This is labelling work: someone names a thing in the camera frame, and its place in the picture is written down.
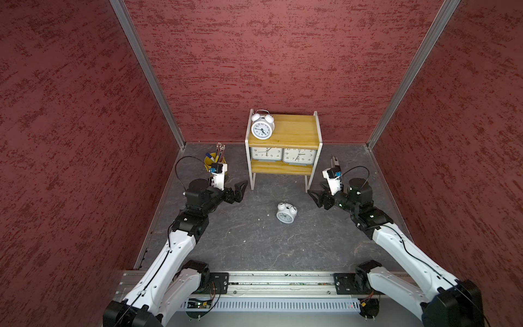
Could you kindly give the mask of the grey square alarm clock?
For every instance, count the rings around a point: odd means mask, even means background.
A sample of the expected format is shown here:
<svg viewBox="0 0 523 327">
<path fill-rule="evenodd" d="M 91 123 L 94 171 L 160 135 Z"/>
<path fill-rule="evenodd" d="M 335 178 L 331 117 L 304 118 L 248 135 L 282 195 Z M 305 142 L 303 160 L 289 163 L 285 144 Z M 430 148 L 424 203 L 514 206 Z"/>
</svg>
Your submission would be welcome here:
<svg viewBox="0 0 523 327">
<path fill-rule="evenodd" d="M 251 159 L 258 161 L 278 162 L 283 159 L 283 149 L 275 147 L 251 147 Z"/>
<path fill-rule="evenodd" d="M 284 149 L 283 162 L 290 165 L 313 165 L 316 155 L 315 149 Z"/>
</svg>

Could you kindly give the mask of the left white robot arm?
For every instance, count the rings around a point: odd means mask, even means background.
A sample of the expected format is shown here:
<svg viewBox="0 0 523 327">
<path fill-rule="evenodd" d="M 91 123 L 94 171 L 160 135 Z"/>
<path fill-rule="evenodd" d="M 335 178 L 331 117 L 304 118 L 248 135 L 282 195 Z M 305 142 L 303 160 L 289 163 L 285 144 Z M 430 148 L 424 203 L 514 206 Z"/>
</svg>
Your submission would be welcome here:
<svg viewBox="0 0 523 327">
<path fill-rule="evenodd" d="M 248 182 L 213 187 L 206 179 L 190 182 L 187 203 L 168 228 L 166 244 L 142 279 L 122 301 L 111 301 L 103 326 L 167 326 L 191 294 L 209 282 L 208 264 L 187 260 L 222 203 L 241 202 Z"/>
</svg>

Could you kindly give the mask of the white twin-bell clock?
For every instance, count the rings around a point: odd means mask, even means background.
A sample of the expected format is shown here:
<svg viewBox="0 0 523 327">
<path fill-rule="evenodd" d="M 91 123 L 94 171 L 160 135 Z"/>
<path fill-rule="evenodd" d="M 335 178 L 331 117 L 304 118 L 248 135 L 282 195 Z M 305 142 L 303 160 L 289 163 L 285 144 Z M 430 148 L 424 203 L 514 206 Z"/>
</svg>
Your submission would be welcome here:
<svg viewBox="0 0 523 327">
<path fill-rule="evenodd" d="M 268 140 L 275 131 L 275 118 L 268 110 L 256 110 L 251 117 L 251 133 L 259 140 Z"/>
<path fill-rule="evenodd" d="M 277 205 L 276 218 L 286 224 L 291 224 L 294 222 L 298 213 L 298 209 L 290 204 L 281 202 Z"/>
</svg>

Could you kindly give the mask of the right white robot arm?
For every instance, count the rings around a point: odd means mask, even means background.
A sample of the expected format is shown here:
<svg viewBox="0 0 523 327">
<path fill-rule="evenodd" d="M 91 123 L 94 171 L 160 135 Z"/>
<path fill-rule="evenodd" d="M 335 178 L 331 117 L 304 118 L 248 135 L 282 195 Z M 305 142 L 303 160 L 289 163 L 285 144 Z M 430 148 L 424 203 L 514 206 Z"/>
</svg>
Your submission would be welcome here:
<svg viewBox="0 0 523 327">
<path fill-rule="evenodd" d="M 355 283 L 362 291 L 385 294 L 410 311 L 424 326 L 486 326 L 482 293 L 470 280 L 461 281 L 405 236 L 393 219 L 374 205 L 373 190 L 363 178 L 353 178 L 347 190 L 323 183 L 309 196 L 320 208 L 340 208 L 358 230 L 385 249 L 414 280 L 405 280 L 370 260 L 359 265 Z"/>
</svg>

